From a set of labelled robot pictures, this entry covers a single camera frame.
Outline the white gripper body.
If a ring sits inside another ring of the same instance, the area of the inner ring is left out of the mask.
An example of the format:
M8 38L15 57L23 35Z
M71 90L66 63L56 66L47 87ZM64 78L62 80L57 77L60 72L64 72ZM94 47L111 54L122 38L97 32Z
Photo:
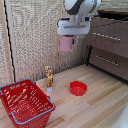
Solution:
M78 24L71 23L69 18L61 19L57 23L57 33L59 35L80 35L87 34L90 30L90 17L85 17Z

